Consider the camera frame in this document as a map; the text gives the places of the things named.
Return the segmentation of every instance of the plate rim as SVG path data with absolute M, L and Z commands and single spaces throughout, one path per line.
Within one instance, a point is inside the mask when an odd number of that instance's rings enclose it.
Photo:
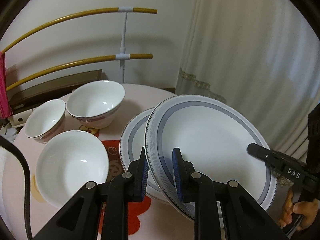
M 227 110 L 228 112 L 234 114 L 236 117 L 238 117 L 241 121 L 243 121 L 249 128 L 250 130 L 257 136 L 257 138 L 260 140 L 260 142 L 262 143 L 262 145 L 266 148 L 269 149 L 269 146 L 268 144 L 266 143 L 265 139 L 263 138 L 263 136 L 260 134 L 260 132 L 254 127 L 254 125 L 252 125 L 242 114 L 240 114 L 238 111 L 234 110 L 233 108 L 231 108 L 230 106 L 220 102 L 220 101 L 217 101 L 213 98 L 208 98 L 208 97 L 205 97 L 205 96 L 201 96 L 201 95 L 176 95 L 176 96 L 173 96 L 171 98 L 168 98 L 164 101 L 162 101 L 158 106 L 156 106 L 154 108 L 154 110 L 152 111 L 152 113 L 150 114 L 149 118 L 148 118 L 148 121 L 147 121 L 147 125 L 146 125 L 146 129 L 145 129 L 145 153 L 146 153 L 146 157 L 147 157 L 147 161 L 148 161 L 148 165 L 149 165 L 149 168 L 150 168 L 150 171 L 151 171 L 151 174 L 152 174 L 152 177 L 154 179 L 154 181 L 158 184 L 159 188 L 162 190 L 162 193 L 163 195 L 165 196 L 165 198 L 168 200 L 168 202 L 176 209 L 178 210 L 180 213 L 182 213 L 185 217 L 191 219 L 191 220 L 194 220 L 194 217 L 189 215 L 188 214 L 188 209 L 186 208 L 187 206 L 184 204 L 184 207 L 185 208 L 182 208 L 181 205 L 179 205 L 178 203 L 175 202 L 175 200 L 171 199 L 169 197 L 169 194 L 170 193 L 167 193 L 165 191 L 165 189 L 163 188 L 163 185 L 160 185 L 160 183 L 158 182 L 158 179 L 157 177 L 155 176 L 155 171 L 154 171 L 154 168 L 153 168 L 153 164 L 151 163 L 151 158 L 149 156 L 149 147 L 148 147 L 148 142 L 147 142 L 147 138 L 148 138 L 148 133 L 149 133 L 149 130 L 150 130 L 150 123 L 152 121 L 152 118 L 153 116 L 156 114 L 156 112 L 159 111 L 159 108 L 161 106 L 163 106 L 164 104 L 166 104 L 168 101 L 171 101 L 171 100 L 175 100 L 176 98 L 190 98 L 189 100 L 185 100 L 185 102 L 190 102 L 190 101 L 199 101 L 199 102 L 207 102 L 208 100 L 212 100 L 214 102 L 214 105 L 216 106 L 220 106 L 221 108 Z M 270 170 L 270 186 L 269 186 L 269 189 L 268 189 L 268 192 L 267 192 L 267 196 L 265 197 L 265 199 L 262 201 L 261 205 L 265 202 L 265 200 L 267 199 L 267 197 L 269 196 L 270 197 L 270 200 L 265 208 L 265 210 L 268 210 L 268 208 L 270 207 L 271 203 L 273 202 L 273 199 L 275 197 L 275 193 L 276 193 L 276 188 L 277 188 L 277 178 L 276 178 L 276 174 L 274 173 L 273 170 Z
M 121 134 L 121 137 L 120 137 L 120 143 L 119 143 L 119 155 L 120 155 L 120 160 L 121 160 L 121 164 L 122 164 L 122 167 L 125 171 L 128 170 L 129 168 L 129 165 L 127 165 L 127 162 L 128 162 L 128 159 L 129 159 L 129 163 L 130 163 L 130 157 L 128 154 L 125 154 L 124 150 L 123 150 L 123 147 L 124 147 L 124 136 L 126 134 L 126 131 L 128 131 L 128 127 L 131 126 L 133 124 L 133 122 L 136 122 L 136 123 L 139 123 L 142 119 L 138 119 L 139 116 L 144 116 L 144 114 L 146 114 L 147 112 L 150 112 L 150 114 L 153 112 L 154 110 L 154 107 L 152 108 L 149 108 L 147 110 L 144 110 L 143 112 L 141 112 L 140 114 L 136 115 L 135 117 L 133 117 L 128 123 L 127 125 L 125 126 L 125 128 L 123 129 L 122 131 L 122 134 Z M 155 181 L 157 187 L 158 187 L 158 190 L 157 189 L 154 189 L 152 186 L 150 186 L 148 183 L 147 183 L 147 190 L 146 190 L 146 195 L 151 197 L 151 198 L 154 198 L 158 201 L 161 201 L 162 203 L 164 204 L 169 204 L 167 199 L 164 197 L 163 193 L 162 193 L 162 190 L 160 189 L 159 185 L 157 184 L 157 182 Z M 149 190 L 148 189 L 152 189 L 153 191 L 157 191 L 159 194 L 162 195 L 162 199 L 159 197 L 159 196 L 156 196 L 155 194 L 152 194 L 150 192 L 148 192 Z

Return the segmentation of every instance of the white pole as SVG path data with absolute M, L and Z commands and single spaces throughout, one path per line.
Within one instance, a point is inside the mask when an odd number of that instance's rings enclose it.
M 128 12 L 124 12 L 120 54 L 125 54 L 125 46 L 124 46 L 124 44 L 125 44 L 125 30 L 126 30 L 126 27 L 127 27 L 127 15 L 128 15 Z M 124 59 L 120 60 L 120 81 L 122 82 L 122 84 L 124 84 Z

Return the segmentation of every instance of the white bowl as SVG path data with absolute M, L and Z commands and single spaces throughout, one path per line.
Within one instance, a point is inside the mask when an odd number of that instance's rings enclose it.
M 72 92 L 67 101 L 67 111 L 81 124 L 101 129 L 116 117 L 124 95 L 124 87 L 117 82 L 94 81 Z
M 66 103 L 54 99 L 43 103 L 27 119 L 25 134 L 36 141 L 46 143 L 63 132 Z
M 104 183 L 109 158 L 102 142 L 79 130 L 52 138 L 36 164 L 36 185 L 43 198 L 61 208 L 86 182 Z

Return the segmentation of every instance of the plate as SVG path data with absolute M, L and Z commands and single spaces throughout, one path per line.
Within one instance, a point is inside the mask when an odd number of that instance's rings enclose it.
M 196 171 L 226 183 L 238 181 L 267 210 L 276 192 L 276 177 L 247 146 L 269 148 L 262 135 L 241 114 L 211 98 L 182 95 L 160 103 L 146 126 L 149 170 L 167 200 L 194 219 L 194 203 L 180 202 L 173 182 L 172 150 L 180 148 Z
M 128 170 L 130 162 L 140 158 L 141 149 L 144 147 L 146 124 L 152 111 L 153 108 L 134 117 L 122 132 L 120 139 L 120 158 L 125 171 Z M 151 198 L 168 204 L 167 199 L 163 196 L 162 191 L 150 174 L 150 170 L 146 194 Z

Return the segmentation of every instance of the yellow bar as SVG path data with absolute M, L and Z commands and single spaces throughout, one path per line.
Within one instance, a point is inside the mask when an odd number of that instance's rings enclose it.
M 153 55 L 152 54 L 130 54 L 130 59 L 152 59 Z M 92 57 L 92 58 L 85 58 L 85 59 L 81 59 L 81 60 L 77 60 L 77 61 L 73 61 L 73 62 L 69 62 L 69 63 L 65 63 L 65 64 L 61 64 L 55 67 L 51 67 L 42 71 L 39 71 L 35 74 L 32 74 L 28 77 L 25 77 L 15 83 L 13 83 L 12 85 L 8 86 L 6 88 L 6 91 L 9 91 L 13 88 L 16 88 L 28 81 L 31 81 L 35 78 L 38 77 L 42 77 L 44 75 L 47 75 L 49 73 L 53 73 L 59 70 L 63 70 L 63 69 L 67 69 L 67 68 L 71 68 L 71 67 L 76 67 L 76 66 L 80 66 L 80 65 L 86 65 L 86 64 L 91 64 L 91 63 L 97 63 L 97 62 L 103 62 L 103 61 L 113 61 L 116 60 L 116 55 L 110 55 L 110 56 L 101 56 L 101 57 Z
M 55 20 L 52 20 L 50 22 L 47 22 L 45 24 L 40 25 L 39 27 L 34 28 L 33 30 L 27 32 L 26 34 L 22 35 L 20 38 L 16 39 L 14 42 L 12 42 L 9 46 L 7 46 L 2 52 L 6 53 L 9 49 L 11 49 L 14 45 L 18 44 L 20 41 L 23 41 L 25 38 L 31 36 L 32 34 L 35 34 L 47 27 L 50 27 L 52 25 L 65 22 L 71 19 L 76 19 L 88 15 L 95 15 L 95 14 L 102 14 L 102 13 L 113 13 L 113 12 L 118 12 L 119 8 L 114 7 L 114 8 L 101 8 L 101 9 L 95 9 L 95 10 L 89 10 L 89 11 L 84 11 L 84 12 L 78 12 L 74 14 L 70 14 Z M 153 13 L 156 14 L 158 10 L 155 9 L 149 9 L 149 8 L 138 8 L 134 7 L 133 12 L 140 12 L 140 13 Z
M 156 9 L 149 9 L 149 8 L 134 7 L 134 8 L 133 8 L 133 12 L 157 14 L 158 10 L 156 10 Z

